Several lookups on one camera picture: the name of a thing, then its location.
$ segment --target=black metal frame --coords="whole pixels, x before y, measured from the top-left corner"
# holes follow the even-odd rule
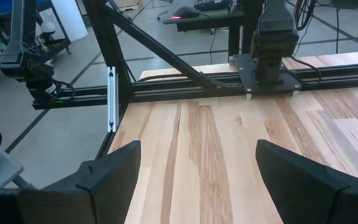
[[[250,74],[252,74],[255,69],[255,62],[250,55],[239,55],[239,57],[242,58],[242,60],[237,62],[239,73],[199,73],[181,58],[177,57],[162,44],[158,43],[155,39],[134,25],[129,18],[117,10],[116,6],[107,6],[105,3],[106,0],[84,0],[86,11],[88,12],[91,25],[93,26],[106,65],[107,67],[116,68],[119,80],[120,120],[123,118],[128,104],[132,102],[233,96],[249,93],[265,94],[272,92],[270,88],[255,86],[257,83],[255,84],[254,80],[249,79],[249,77],[252,76]],[[259,17],[260,12],[254,12],[253,15]],[[132,83],[129,76],[129,67],[122,55],[114,25],[120,27],[124,32],[164,59],[185,77],[175,80]],[[251,34],[253,33],[252,29],[255,29],[255,27],[256,24],[254,24],[254,26],[248,24],[245,29],[250,29],[248,30],[248,33]],[[249,42],[248,45],[243,45],[243,47],[250,47],[250,45],[251,43]],[[316,71],[312,69],[293,70],[292,72],[305,82],[317,82]],[[323,76],[323,81],[318,86],[293,86],[294,83],[297,85],[298,82],[295,82],[289,75],[286,75],[287,77],[282,75],[282,82],[286,83],[283,86],[286,87],[274,89],[274,92],[358,86],[358,65],[320,68],[320,72]],[[252,88],[249,87],[248,82],[252,82]],[[59,97],[64,98],[69,97],[70,95],[71,91],[65,90]],[[51,101],[47,103],[34,102],[34,108],[50,109],[107,104],[106,86],[77,88],[75,95],[76,97],[72,101]],[[106,151],[110,147],[113,138],[114,134],[111,133],[106,136],[101,151]]]

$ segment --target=desk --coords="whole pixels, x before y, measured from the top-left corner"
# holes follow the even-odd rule
[[[194,0],[173,0],[172,5],[163,20],[164,24],[176,24],[178,31],[210,29],[217,27],[229,27],[229,56],[239,53],[240,49],[240,26],[244,22],[244,12],[237,7],[233,13],[226,9],[203,11],[203,14],[190,19],[171,19],[173,13],[183,6],[194,6]]]
[[[320,67],[355,61],[352,54],[301,59]],[[177,71],[142,78],[162,73]],[[358,88],[130,104],[109,151],[142,141],[126,223],[281,223],[255,160],[258,139],[358,177]]]

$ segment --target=concrete floor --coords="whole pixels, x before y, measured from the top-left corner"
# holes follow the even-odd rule
[[[127,12],[134,23],[167,46],[190,65],[210,63],[209,48],[213,36],[208,30],[177,33],[175,25],[163,25],[157,14],[167,10],[167,3],[144,0],[141,10]],[[297,57],[335,53],[335,9],[317,7],[318,18],[311,22]],[[340,11],[339,52],[358,52],[358,10]],[[227,62],[228,32],[217,29],[213,45],[213,63]],[[119,34],[122,51],[136,78],[143,70],[169,68],[151,51],[127,34]],[[93,30],[84,39],[72,44],[73,54],[65,51],[53,61],[55,79],[74,86],[105,85],[106,66],[99,56],[99,46]],[[36,187],[45,187],[77,170],[81,162],[96,157],[106,135],[106,106],[36,111],[23,83],[5,77],[0,72],[0,129],[2,149],[19,161],[25,171],[22,176]]]

